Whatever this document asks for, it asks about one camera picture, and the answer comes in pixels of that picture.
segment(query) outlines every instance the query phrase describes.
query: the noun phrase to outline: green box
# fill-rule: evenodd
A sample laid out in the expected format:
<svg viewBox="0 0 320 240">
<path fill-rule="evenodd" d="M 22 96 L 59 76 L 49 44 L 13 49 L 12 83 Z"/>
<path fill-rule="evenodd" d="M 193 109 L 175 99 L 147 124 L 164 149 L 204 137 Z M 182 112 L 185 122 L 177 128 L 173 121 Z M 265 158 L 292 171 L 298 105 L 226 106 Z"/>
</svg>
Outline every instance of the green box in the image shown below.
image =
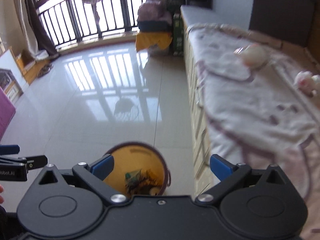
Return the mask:
<svg viewBox="0 0 320 240">
<path fill-rule="evenodd" d="M 173 54 L 175 56 L 183 56 L 183 36 L 184 27 L 180 13 L 173 16 Z"/>
</svg>

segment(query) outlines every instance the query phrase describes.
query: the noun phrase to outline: pink box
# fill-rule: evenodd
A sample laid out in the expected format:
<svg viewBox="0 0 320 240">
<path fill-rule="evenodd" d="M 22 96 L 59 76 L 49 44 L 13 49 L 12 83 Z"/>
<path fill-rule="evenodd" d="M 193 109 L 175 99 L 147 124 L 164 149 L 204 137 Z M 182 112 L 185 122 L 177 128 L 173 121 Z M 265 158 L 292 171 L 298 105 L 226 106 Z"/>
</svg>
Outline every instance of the pink box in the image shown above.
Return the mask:
<svg viewBox="0 0 320 240">
<path fill-rule="evenodd" d="M 16 108 L 0 87 L 0 140 L 15 113 Z"/>
</svg>

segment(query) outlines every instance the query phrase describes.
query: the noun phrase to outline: beige wall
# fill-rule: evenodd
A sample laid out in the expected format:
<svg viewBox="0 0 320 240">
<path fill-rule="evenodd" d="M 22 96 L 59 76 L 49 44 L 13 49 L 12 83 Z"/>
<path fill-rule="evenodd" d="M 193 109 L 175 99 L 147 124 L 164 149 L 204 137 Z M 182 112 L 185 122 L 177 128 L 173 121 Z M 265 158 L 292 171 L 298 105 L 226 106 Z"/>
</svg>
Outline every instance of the beige wall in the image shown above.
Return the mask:
<svg viewBox="0 0 320 240">
<path fill-rule="evenodd" d="M 26 47 L 13 0 L 0 0 L 0 37 L 16 56 Z"/>
</svg>

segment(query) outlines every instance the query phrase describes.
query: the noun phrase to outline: white blanket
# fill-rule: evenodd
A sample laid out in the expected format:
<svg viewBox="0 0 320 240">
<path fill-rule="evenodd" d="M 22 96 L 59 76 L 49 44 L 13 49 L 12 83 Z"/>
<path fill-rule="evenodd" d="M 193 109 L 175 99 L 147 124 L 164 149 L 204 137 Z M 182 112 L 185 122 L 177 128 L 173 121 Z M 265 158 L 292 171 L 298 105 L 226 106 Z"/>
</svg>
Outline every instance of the white blanket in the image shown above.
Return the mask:
<svg viewBox="0 0 320 240">
<path fill-rule="evenodd" d="M 293 86 L 301 67 L 290 57 L 264 46 L 269 61 L 251 70 L 233 52 L 263 39 L 228 25 L 190 28 L 202 88 L 212 154 L 255 169 L 278 163 L 305 198 L 308 221 L 302 236 L 319 239 L 320 111 Z"/>
</svg>

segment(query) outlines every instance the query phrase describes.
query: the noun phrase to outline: floor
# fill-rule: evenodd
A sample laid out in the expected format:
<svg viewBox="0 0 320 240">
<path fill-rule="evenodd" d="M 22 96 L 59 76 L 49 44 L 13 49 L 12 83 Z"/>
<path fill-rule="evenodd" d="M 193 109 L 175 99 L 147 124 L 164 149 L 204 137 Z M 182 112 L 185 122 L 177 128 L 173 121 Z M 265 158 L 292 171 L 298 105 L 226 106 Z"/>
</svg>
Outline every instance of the floor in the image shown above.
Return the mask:
<svg viewBox="0 0 320 240">
<path fill-rule="evenodd" d="M 137 54 L 134 43 L 63 56 L 28 88 L 16 107 L 0 143 L 18 144 L 19 157 L 45 154 L 49 163 L 70 169 L 79 162 L 94 162 L 118 143 L 142 141 L 162 153 L 171 171 L 166 194 L 193 194 L 182 58 Z M 27 182 L 1 182 L 7 212 L 15 212 L 38 173 L 30 171 Z"/>
</svg>

